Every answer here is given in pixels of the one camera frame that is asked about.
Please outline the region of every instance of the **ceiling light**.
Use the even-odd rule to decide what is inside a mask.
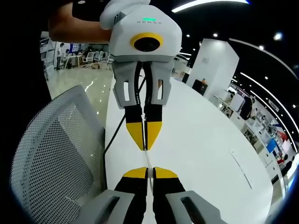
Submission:
[[[186,8],[190,8],[190,7],[193,7],[193,6],[197,6],[197,5],[200,5],[200,4],[205,4],[205,3],[209,3],[209,2],[217,2],[217,1],[234,1],[234,2],[240,2],[240,3],[246,3],[246,4],[249,4],[246,0],[194,0],[192,2],[189,2],[189,3],[186,3],[186,4],[183,4],[177,8],[174,8],[172,10],[173,13],[177,13],[179,11],[182,11]]]
[[[287,131],[287,133],[289,134],[289,137],[290,137],[290,139],[291,139],[291,141],[294,143],[294,140],[293,140],[293,138],[292,138],[292,136],[291,136],[291,134],[290,134],[290,132],[289,132],[289,130],[286,128],[286,126],[285,126],[285,124],[282,122],[282,120],[280,119],[280,117],[276,114],[276,112],[262,99],[262,98],[260,98],[255,92],[253,92],[253,91],[250,91],[250,92],[252,92],[252,94],[254,94],[255,96],[257,96],[257,98],[259,98],[259,100],[261,101],[261,102],[263,102],[267,107],[269,107],[269,109],[272,111],[272,113],[276,116],[276,120],[277,120],[277,118],[279,119],[279,121],[280,121],[280,123],[284,126],[284,128],[286,129],[286,131]]]
[[[187,54],[187,53],[183,53],[183,52],[179,52],[179,54],[181,54],[181,55],[188,55],[188,56],[192,55],[192,54]]]
[[[279,105],[285,110],[286,114],[290,117],[291,121],[293,122],[297,132],[299,133],[299,128],[296,124],[296,122],[294,121],[294,118],[290,115],[290,113],[288,112],[288,110],[285,108],[285,106],[276,98],[276,96],[274,96],[269,90],[267,90],[265,87],[263,87],[260,83],[258,83],[256,80],[252,79],[251,77],[245,75],[244,73],[240,72],[241,75],[245,76],[246,78],[250,79],[252,82],[254,82],[255,84],[259,85],[262,89],[264,89],[268,94],[270,94],[270,96],[272,96],[272,98],[274,98]]]
[[[282,39],[282,33],[276,33],[273,37],[275,41],[280,41]]]

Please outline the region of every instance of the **white wire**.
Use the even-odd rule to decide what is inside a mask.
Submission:
[[[153,167],[151,166],[151,163],[150,163],[150,158],[149,158],[149,155],[148,155],[148,151],[145,150],[145,156],[146,156],[146,161],[148,162],[148,167],[149,169],[153,169]],[[151,193],[154,195],[154,190],[153,190],[153,177],[151,177],[149,179],[149,185],[150,185],[150,189],[151,189]]]

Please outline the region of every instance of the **human arm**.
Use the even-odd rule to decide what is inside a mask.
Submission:
[[[72,16],[72,3],[58,8],[48,20],[52,40],[72,43],[107,43],[111,30],[103,30],[100,22],[84,21]]]

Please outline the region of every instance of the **white table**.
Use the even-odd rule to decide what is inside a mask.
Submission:
[[[227,223],[264,223],[273,187],[251,144],[203,96],[173,78],[171,84],[168,104],[163,108],[161,132],[148,152],[152,166],[175,172],[186,190],[194,190],[217,207]],[[140,96],[143,102],[145,88]],[[106,145],[123,114],[111,91]],[[108,188],[114,189],[127,171],[144,166],[147,166],[145,153],[138,149],[124,122],[106,154]],[[151,207],[150,201],[152,196],[148,195],[147,208]],[[147,210],[143,223],[153,220],[152,212]]]
[[[252,133],[254,133],[254,135],[258,138],[258,140],[261,142],[262,146],[263,146],[263,150],[259,153],[259,156],[261,158],[261,160],[267,159],[269,162],[266,162],[265,166],[268,172],[268,175],[270,178],[273,178],[275,175],[278,175],[278,179],[279,179],[279,183],[280,183],[280,188],[281,188],[281,195],[282,195],[282,199],[285,198],[285,182],[284,182],[284,178],[281,174],[279,165],[277,163],[277,160],[275,158],[275,156],[273,155],[273,153],[269,153],[267,146],[264,142],[264,140],[262,139],[260,133],[258,131],[256,131],[252,125],[250,123],[248,123],[247,121],[245,121],[240,114],[235,111],[228,103],[226,103],[223,99],[219,98],[218,96],[214,96],[215,98],[217,98],[219,101],[221,101],[222,104],[224,104],[226,107],[230,108],[234,115],[236,115],[239,120],[241,120],[248,129],[250,129],[250,131]]]
[[[65,65],[64,65],[64,69],[66,68],[67,66],[67,63],[69,61],[70,58],[77,58],[78,59],[78,67],[80,68],[80,61],[79,61],[79,58],[81,57],[82,55],[71,55],[71,56],[67,56],[66,58],[66,62],[65,62]]]

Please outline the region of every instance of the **glossy floor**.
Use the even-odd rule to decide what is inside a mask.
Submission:
[[[49,75],[48,88],[52,98],[82,85],[101,124],[106,127],[107,106],[113,72],[106,64],[101,69],[73,68],[54,71]]]

